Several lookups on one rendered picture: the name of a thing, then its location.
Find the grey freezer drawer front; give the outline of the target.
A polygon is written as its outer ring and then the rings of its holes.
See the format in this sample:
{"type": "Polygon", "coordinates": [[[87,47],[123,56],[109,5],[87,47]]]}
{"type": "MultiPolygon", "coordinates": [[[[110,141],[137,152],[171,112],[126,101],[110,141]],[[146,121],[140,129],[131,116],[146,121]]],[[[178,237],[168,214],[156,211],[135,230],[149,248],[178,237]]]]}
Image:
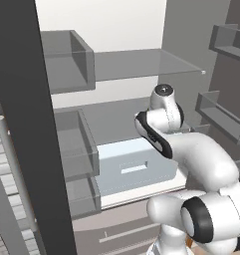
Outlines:
{"type": "Polygon", "coordinates": [[[146,201],[135,202],[73,222],[78,255],[145,255],[159,232],[159,226],[112,241],[99,239],[152,224],[146,201]]]}

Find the medium clear grey door bin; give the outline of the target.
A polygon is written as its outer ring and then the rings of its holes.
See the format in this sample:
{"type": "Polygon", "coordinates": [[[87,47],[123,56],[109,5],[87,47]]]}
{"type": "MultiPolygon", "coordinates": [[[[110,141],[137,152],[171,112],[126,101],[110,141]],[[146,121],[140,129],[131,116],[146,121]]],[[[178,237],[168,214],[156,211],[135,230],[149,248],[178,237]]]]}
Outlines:
{"type": "Polygon", "coordinates": [[[99,152],[82,110],[55,112],[65,179],[73,181],[100,174],[99,152]]]}

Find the dark grey left fridge door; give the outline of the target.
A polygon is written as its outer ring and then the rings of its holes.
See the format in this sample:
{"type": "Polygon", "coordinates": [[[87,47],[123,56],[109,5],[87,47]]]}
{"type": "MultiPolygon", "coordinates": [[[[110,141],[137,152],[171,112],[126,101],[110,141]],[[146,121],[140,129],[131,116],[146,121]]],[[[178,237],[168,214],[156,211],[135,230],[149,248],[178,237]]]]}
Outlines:
{"type": "Polygon", "coordinates": [[[0,0],[0,102],[47,255],[77,255],[35,0],[0,0]]]}

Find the small clear grey door bin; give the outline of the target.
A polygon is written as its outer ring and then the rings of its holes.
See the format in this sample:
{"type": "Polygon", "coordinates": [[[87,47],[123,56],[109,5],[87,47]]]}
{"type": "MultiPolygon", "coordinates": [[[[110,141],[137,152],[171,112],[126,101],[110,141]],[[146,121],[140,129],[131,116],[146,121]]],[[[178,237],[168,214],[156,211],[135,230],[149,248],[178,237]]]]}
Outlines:
{"type": "Polygon", "coordinates": [[[101,194],[94,177],[67,182],[66,187],[73,220],[101,212],[101,194]]]}

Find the short glass fridge shelf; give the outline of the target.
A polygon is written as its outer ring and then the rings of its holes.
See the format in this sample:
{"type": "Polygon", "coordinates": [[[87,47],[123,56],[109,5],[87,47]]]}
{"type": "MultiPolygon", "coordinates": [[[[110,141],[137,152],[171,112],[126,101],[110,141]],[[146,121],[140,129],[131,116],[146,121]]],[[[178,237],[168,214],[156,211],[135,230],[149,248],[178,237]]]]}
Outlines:
{"type": "Polygon", "coordinates": [[[96,145],[139,138],[134,115],[145,111],[149,98],[82,106],[96,145]]]}

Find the pale blue crisper drawer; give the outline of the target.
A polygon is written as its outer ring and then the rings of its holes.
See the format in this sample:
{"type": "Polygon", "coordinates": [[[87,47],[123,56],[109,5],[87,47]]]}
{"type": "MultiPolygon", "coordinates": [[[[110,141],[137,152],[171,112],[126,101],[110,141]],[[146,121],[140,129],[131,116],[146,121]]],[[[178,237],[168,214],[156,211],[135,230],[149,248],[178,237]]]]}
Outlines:
{"type": "Polygon", "coordinates": [[[163,157],[144,138],[99,145],[98,150],[96,181],[101,196],[168,181],[176,175],[177,163],[163,157]]]}

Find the long glass fridge shelf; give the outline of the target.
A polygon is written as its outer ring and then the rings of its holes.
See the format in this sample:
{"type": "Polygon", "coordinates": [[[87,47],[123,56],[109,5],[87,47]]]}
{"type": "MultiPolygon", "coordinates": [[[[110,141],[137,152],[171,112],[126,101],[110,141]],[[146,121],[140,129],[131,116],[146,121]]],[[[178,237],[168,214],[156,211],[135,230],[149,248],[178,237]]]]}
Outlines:
{"type": "Polygon", "coordinates": [[[205,71],[162,49],[95,53],[96,81],[205,71]]]}

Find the large clear grey door bin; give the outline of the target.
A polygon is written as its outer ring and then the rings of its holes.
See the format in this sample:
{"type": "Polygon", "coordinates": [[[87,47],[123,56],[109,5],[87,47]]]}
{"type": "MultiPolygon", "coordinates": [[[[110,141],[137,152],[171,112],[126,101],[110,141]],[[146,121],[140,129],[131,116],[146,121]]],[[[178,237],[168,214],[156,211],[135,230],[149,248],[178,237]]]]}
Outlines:
{"type": "Polygon", "coordinates": [[[51,94],[96,88],[95,53],[75,30],[42,31],[51,94]]]}

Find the grey fridge body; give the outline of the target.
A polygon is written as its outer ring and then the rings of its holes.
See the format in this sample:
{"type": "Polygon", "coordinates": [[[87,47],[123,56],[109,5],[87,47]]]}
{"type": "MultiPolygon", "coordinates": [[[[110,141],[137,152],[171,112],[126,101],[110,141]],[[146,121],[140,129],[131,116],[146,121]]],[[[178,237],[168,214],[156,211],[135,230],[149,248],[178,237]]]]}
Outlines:
{"type": "Polygon", "coordinates": [[[201,122],[197,93],[208,89],[216,54],[208,49],[215,23],[231,0],[36,0],[43,31],[73,29],[97,53],[161,48],[200,72],[99,82],[90,92],[58,94],[53,107],[143,98],[158,82],[170,83],[185,117],[201,122]]]}

